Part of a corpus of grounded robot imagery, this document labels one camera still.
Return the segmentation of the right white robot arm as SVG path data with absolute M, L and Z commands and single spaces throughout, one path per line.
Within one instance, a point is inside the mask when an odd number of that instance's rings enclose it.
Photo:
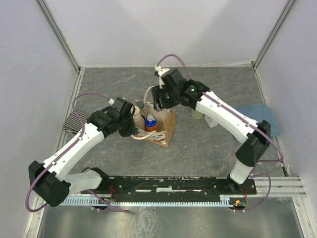
M 155 110 L 170 109 L 177 105 L 190 107 L 216 121 L 241 143 L 235 154 L 237 162 L 226 186 L 234 194 L 242 191 L 256 162 L 269 147 L 270 124 L 265 120 L 257 122 L 239 113 L 199 81 L 166 83 L 153 87 L 151 93 Z

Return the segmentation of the black white striped cloth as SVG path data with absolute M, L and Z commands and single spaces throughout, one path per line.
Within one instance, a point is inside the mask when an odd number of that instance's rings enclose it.
M 82 118 L 83 122 L 86 123 L 87 119 L 90 117 L 89 113 L 78 110 L 77 113 Z M 62 129 L 70 134 L 77 134 L 82 128 L 82 124 L 80 119 L 77 117 L 75 112 L 73 111 L 65 120 L 62 125 Z

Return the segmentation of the watermelon print canvas bag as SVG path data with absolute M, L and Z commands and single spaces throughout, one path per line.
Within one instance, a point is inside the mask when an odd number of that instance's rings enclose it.
M 147 101 L 152 87 L 149 87 L 142 100 L 135 100 L 131 112 L 136 126 L 135 140 L 145 140 L 164 147 L 169 145 L 176 125 L 176 115 L 172 110 L 156 111 L 154 104 Z

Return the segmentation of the white square bottle dark cap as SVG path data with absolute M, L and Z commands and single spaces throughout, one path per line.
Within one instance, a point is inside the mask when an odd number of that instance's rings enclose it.
M 214 119 L 207 115 L 204 116 L 204 119 L 210 128 L 214 128 L 218 125 L 218 123 Z

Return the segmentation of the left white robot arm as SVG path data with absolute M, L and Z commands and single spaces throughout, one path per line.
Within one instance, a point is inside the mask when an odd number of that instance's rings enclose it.
M 122 137 L 136 133 L 135 109 L 118 111 L 107 107 L 91 114 L 84 127 L 64 147 L 44 162 L 33 161 L 28 167 L 30 191 L 35 191 L 47 205 L 56 207 L 67 196 L 85 190 L 105 193 L 108 175 L 98 168 L 70 175 L 70 170 L 95 145 L 119 132 Z

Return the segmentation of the blue orange spray bottle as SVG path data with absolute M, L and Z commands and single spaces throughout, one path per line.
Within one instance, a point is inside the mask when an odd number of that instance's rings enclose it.
M 147 132 L 157 131 L 157 120 L 151 114 L 148 114 L 148 116 L 145 118 L 145 127 Z

